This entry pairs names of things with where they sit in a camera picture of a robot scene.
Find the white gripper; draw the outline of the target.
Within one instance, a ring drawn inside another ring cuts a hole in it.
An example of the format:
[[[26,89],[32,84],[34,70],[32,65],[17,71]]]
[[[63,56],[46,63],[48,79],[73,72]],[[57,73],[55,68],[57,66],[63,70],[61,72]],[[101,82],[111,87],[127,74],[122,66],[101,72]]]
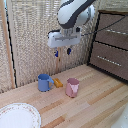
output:
[[[48,33],[48,46],[55,48],[55,57],[58,57],[58,50],[56,47],[75,45],[80,42],[81,28],[73,27],[70,29],[57,29]],[[67,54],[71,54],[71,47],[67,49]]]

